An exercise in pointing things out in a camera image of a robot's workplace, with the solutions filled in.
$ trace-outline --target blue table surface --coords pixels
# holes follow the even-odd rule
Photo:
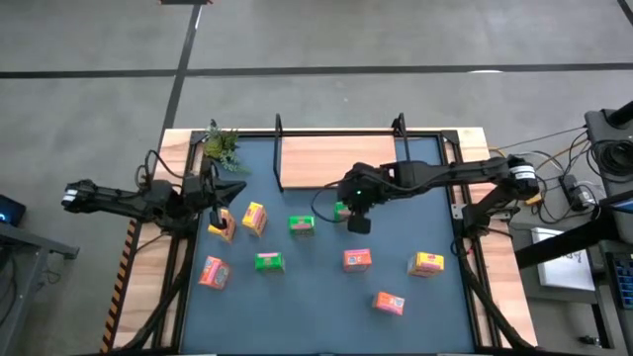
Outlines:
[[[182,353],[431,353],[472,352],[472,331],[458,260],[450,252],[453,229],[445,189],[437,188],[407,200],[377,206],[368,215],[368,235],[348,232],[345,224],[316,220],[316,235],[295,239],[288,217],[311,215],[316,190],[280,193],[272,172],[273,141],[248,138],[237,151],[251,170],[221,178],[239,179],[247,187],[229,210],[238,223],[232,244],[207,232],[204,214],[196,244]],[[436,138],[409,141],[411,159],[439,164]],[[398,159],[404,145],[396,142]],[[240,225],[250,202],[264,205],[269,215],[264,236],[247,234]],[[332,216],[335,192],[321,194],[316,208]],[[345,273],[347,249],[370,248],[373,264],[366,272]],[[445,271],[432,278],[407,274],[417,252],[441,254]],[[281,252],[285,274],[254,269],[260,252]],[[222,291],[199,285],[207,256],[231,268]],[[405,298],[405,313],[372,309],[376,293]]]

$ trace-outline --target orange juice box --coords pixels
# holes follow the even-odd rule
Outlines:
[[[198,284],[221,290],[225,287],[229,274],[230,268],[220,258],[207,256]]]
[[[343,252],[343,270],[345,272],[362,272],[372,265],[372,254],[369,248],[346,250]]]
[[[413,276],[430,277],[444,271],[444,256],[417,252],[408,261],[407,272]]]
[[[246,209],[246,214],[241,220],[241,224],[248,228],[248,233],[251,235],[261,237],[264,233],[264,226],[266,226],[267,220],[264,206],[252,202],[248,205],[248,209]]]
[[[210,233],[218,234],[222,240],[231,243],[233,241],[233,236],[235,235],[235,219],[228,212],[228,209],[225,208],[220,209],[220,219],[226,220],[226,228],[220,230],[219,228],[209,224],[208,231]]]
[[[383,312],[402,315],[405,312],[405,299],[390,295],[389,293],[378,292],[374,298],[374,308]]]

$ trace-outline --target monitor screen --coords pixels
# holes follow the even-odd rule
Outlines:
[[[0,223],[8,223],[17,226],[24,215],[25,206],[0,195]]]

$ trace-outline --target computer monitor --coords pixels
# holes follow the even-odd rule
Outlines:
[[[0,195],[0,223],[8,223],[18,226],[26,207],[13,199]]]
[[[600,207],[611,209],[616,212],[633,214],[633,191],[628,191],[602,199]]]

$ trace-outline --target black stripe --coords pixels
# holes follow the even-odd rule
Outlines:
[[[378,65],[267,68],[188,69],[190,77],[278,76],[278,75],[350,75],[350,74],[431,74],[468,73],[478,70],[502,72],[549,72],[633,70],[633,62],[561,63],[561,64],[478,64],[478,65]]]
[[[0,79],[155,78],[174,75],[175,69],[10,71],[0,72]]]
[[[194,46],[194,39],[196,38],[197,23],[200,17],[202,7],[200,5],[194,6],[191,11],[191,18],[189,19],[189,26],[187,27],[187,35],[185,37],[185,43],[182,46],[182,52],[180,53],[180,61],[178,62],[178,70],[174,79],[174,85],[171,88],[171,94],[169,95],[169,102],[167,103],[167,111],[165,112],[165,120],[162,123],[162,130],[160,132],[159,144],[162,142],[162,137],[165,130],[174,127],[174,121],[176,120],[176,111],[178,110],[178,103],[180,102],[180,94],[182,93],[182,87],[185,83],[185,76],[187,73],[187,66],[189,65],[189,58],[191,57],[191,50]]]
[[[620,5],[624,16],[629,20],[631,26],[633,26],[633,11],[631,11],[631,7],[626,2],[626,0],[617,0],[617,3]]]
[[[618,0],[625,16],[633,26],[633,11],[626,0]],[[191,50],[186,54],[188,61]],[[180,69],[123,69],[84,71],[17,71],[0,72],[0,79],[63,79],[63,78],[156,78],[176,77],[170,96],[171,106],[165,120],[175,118],[184,77],[178,76]],[[551,71],[595,71],[633,70],[630,62],[605,63],[560,63],[560,64],[477,64],[477,65],[375,65],[375,66],[320,66],[320,67],[262,67],[262,68],[199,68],[186,69],[185,77],[234,77],[234,76],[275,76],[275,75],[347,75],[347,74],[432,74],[468,73],[476,70],[499,70],[503,72],[551,72]]]

